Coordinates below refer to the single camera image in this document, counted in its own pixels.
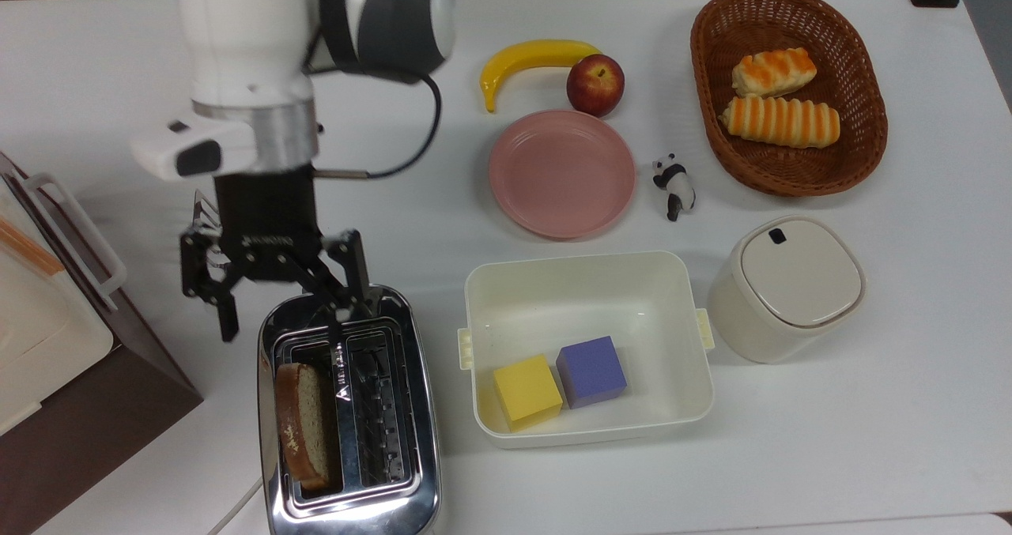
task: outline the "foam block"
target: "foam block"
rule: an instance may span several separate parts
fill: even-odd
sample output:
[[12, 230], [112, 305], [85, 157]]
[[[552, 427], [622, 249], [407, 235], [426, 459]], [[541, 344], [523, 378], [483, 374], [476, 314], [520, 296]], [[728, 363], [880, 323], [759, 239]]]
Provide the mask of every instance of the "foam block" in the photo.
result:
[[492, 375], [510, 432], [554, 419], [563, 409], [563, 397], [543, 355], [496, 369]]
[[556, 368], [570, 409], [615, 398], [625, 390], [625, 375], [610, 337], [567, 345]]

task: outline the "yellow banana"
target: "yellow banana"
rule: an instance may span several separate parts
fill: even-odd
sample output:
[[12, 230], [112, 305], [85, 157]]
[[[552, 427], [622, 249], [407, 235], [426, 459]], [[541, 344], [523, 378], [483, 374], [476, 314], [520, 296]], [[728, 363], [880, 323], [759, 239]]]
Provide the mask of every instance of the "yellow banana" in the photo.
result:
[[496, 91], [509, 75], [534, 67], [572, 67], [586, 56], [600, 53], [597, 47], [569, 38], [535, 38], [517, 42], [496, 53], [482, 70], [485, 109], [496, 111]]

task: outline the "pink plate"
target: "pink plate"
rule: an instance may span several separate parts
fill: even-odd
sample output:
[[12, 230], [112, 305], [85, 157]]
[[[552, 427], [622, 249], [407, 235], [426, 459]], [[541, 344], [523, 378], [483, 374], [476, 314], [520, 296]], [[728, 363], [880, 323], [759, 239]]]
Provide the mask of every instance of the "pink plate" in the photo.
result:
[[636, 189], [636, 163], [610, 125], [575, 110], [543, 110], [514, 121], [489, 160], [499, 206], [550, 239], [595, 235], [614, 222]]

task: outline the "toast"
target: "toast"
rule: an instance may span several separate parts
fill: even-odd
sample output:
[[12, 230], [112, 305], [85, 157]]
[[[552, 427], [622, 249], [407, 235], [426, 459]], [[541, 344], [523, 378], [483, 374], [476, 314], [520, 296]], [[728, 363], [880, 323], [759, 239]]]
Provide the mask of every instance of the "toast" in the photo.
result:
[[325, 414], [325, 383], [318, 370], [307, 363], [283, 363], [274, 380], [277, 431], [288, 473], [303, 489], [332, 487], [340, 480], [334, 469], [327, 436], [331, 421]]

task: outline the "yellow cube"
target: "yellow cube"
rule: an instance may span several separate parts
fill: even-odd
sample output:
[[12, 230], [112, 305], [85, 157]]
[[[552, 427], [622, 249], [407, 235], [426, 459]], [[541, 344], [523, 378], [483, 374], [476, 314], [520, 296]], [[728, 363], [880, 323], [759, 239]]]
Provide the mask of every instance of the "yellow cube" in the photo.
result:
[[543, 355], [524, 359], [493, 372], [496, 395], [510, 432], [532, 427], [559, 416], [563, 397]]

